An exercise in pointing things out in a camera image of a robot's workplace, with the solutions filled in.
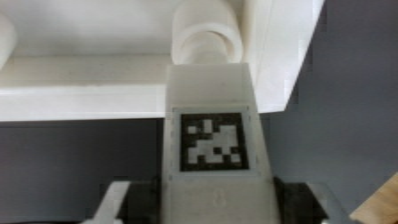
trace white panel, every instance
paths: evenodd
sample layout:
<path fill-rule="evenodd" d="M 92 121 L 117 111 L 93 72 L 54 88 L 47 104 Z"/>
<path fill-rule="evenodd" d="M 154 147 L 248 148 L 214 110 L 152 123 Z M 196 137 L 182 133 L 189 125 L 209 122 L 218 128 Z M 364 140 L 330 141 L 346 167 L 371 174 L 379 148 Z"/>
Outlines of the white panel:
<path fill-rule="evenodd" d="M 168 56 L 13 58 L 0 121 L 163 117 Z"/>
<path fill-rule="evenodd" d="M 0 0 L 15 25 L 17 56 L 168 54 L 184 0 Z M 239 12 L 243 0 L 230 0 Z"/>
<path fill-rule="evenodd" d="M 321 5 L 323 0 L 246 0 L 244 62 L 260 113 L 285 108 Z"/>

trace white rounded edge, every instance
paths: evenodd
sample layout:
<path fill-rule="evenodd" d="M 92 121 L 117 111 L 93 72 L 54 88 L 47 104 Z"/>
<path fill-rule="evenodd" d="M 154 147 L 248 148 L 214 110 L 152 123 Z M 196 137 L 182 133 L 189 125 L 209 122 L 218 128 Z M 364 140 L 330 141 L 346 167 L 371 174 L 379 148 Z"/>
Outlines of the white rounded edge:
<path fill-rule="evenodd" d="M 223 37 L 227 47 L 227 61 L 237 63 L 243 57 L 243 45 L 239 39 L 239 31 L 218 23 L 196 24 L 188 27 L 177 34 L 172 40 L 172 61 L 173 64 L 182 64 L 180 50 L 186 39 L 200 32 L 212 32 Z"/>
<path fill-rule="evenodd" d="M 13 25 L 6 17 L 0 14 L 0 70 L 13 51 L 15 41 L 17 35 Z"/>
<path fill-rule="evenodd" d="M 241 62 L 243 43 L 236 13 L 225 0 L 186 0 L 175 9 L 172 20 L 173 64 L 184 63 L 184 43 L 200 32 L 211 32 L 221 37 L 227 48 L 227 63 Z"/>

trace qr-like marker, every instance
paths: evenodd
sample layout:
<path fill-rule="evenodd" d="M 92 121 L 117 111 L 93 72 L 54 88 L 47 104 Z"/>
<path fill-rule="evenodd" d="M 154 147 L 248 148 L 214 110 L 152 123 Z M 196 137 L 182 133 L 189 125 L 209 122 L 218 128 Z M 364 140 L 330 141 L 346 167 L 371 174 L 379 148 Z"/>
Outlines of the qr-like marker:
<path fill-rule="evenodd" d="M 180 171 L 248 169 L 241 114 L 180 115 Z"/>

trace white cylinder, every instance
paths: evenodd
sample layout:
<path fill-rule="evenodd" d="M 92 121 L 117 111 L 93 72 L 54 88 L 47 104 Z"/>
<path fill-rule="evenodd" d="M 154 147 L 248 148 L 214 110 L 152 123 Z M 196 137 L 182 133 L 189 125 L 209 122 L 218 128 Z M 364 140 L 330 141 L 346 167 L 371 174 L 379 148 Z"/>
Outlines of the white cylinder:
<path fill-rule="evenodd" d="M 186 41 L 189 41 L 189 45 L 195 45 L 191 37 L 207 32 L 214 33 L 221 38 L 227 49 L 227 63 L 237 63 L 241 61 L 243 47 L 232 7 L 223 0 L 186 0 L 177 8 L 172 23 L 173 64 L 184 64 Z"/>
<path fill-rule="evenodd" d="M 15 47 L 15 29 L 5 16 L 0 14 L 0 70 Z"/>
<path fill-rule="evenodd" d="M 182 64 L 227 63 L 227 46 L 223 38 L 211 32 L 200 32 L 184 41 L 179 60 Z"/>

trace gray background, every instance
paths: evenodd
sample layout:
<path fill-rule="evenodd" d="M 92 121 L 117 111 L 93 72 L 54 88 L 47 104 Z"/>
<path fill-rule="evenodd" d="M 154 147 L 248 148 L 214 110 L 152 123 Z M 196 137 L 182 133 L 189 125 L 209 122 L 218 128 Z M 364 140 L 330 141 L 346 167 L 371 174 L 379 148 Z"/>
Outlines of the gray background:
<path fill-rule="evenodd" d="M 273 174 L 351 212 L 398 171 L 398 1 L 326 2 L 287 110 L 262 115 Z M 113 179 L 157 171 L 161 120 L 0 124 L 0 223 L 79 220 Z"/>

